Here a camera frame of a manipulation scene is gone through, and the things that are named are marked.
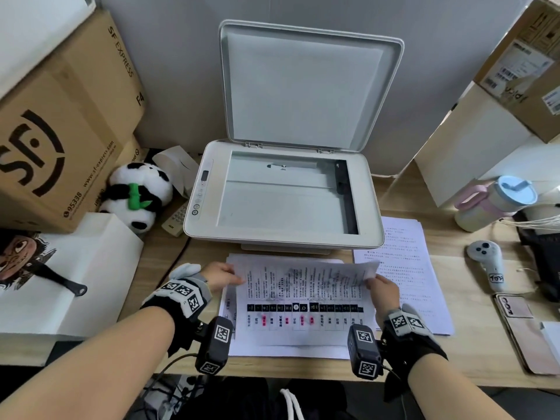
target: scanner lid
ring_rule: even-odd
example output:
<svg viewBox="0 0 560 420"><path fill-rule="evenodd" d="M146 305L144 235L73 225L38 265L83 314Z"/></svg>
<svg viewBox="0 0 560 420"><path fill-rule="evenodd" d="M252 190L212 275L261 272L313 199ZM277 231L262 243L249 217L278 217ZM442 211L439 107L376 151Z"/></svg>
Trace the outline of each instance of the scanner lid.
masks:
<svg viewBox="0 0 560 420"><path fill-rule="evenodd" d="M224 20L229 139L361 151L403 50L399 38Z"/></svg>

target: stuffed panda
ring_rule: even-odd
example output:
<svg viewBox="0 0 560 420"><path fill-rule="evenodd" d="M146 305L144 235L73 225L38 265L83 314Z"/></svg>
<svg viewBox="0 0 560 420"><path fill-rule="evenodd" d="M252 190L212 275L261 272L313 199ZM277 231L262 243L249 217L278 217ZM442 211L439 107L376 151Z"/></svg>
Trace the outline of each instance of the stuffed panda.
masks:
<svg viewBox="0 0 560 420"><path fill-rule="evenodd" d="M117 168L101 195L99 212L114 213L134 233L152 228L156 214L173 197L173 186L155 165L133 162Z"/></svg>

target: black pants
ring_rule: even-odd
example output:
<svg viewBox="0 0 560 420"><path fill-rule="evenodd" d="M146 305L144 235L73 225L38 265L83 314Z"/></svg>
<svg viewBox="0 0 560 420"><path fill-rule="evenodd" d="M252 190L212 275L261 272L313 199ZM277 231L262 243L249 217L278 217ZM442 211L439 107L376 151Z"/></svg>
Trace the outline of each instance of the black pants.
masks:
<svg viewBox="0 0 560 420"><path fill-rule="evenodd" d="M340 382L328 380L291 380L287 387L296 395L305 420L352 420L346 413L346 393ZM211 385L189 401L176 417L180 419L227 418L228 420L286 420L284 395L268 397L265 379L227 377Z"/></svg>

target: bottle handle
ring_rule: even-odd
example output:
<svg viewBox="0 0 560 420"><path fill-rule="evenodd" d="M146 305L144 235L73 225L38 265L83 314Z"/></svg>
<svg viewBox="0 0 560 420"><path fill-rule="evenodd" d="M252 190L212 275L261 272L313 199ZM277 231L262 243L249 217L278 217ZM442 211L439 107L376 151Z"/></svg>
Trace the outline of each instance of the bottle handle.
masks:
<svg viewBox="0 0 560 420"><path fill-rule="evenodd" d="M454 206L459 211L465 211L467 209L471 209L473 206L480 203L480 201L484 200L486 197L488 197L488 188L485 185L477 184L475 186L468 187L466 190L461 192L457 196L457 201L455 202Z"/></svg>

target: drawstring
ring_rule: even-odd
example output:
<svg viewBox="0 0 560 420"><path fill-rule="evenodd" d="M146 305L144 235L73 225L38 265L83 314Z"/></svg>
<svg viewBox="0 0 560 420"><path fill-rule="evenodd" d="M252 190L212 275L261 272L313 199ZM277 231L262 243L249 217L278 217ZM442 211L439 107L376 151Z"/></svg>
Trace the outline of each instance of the drawstring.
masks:
<svg viewBox="0 0 560 420"><path fill-rule="evenodd" d="M297 420L305 420L304 415L301 412L300 404L298 402L298 399L296 398L296 395L292 394L287 389L280 389L280 393L284 395L284 398L286 399L286 406L288 409L288 420L293 420L294 408L296 409L296 415L298 417Z"/></svg>

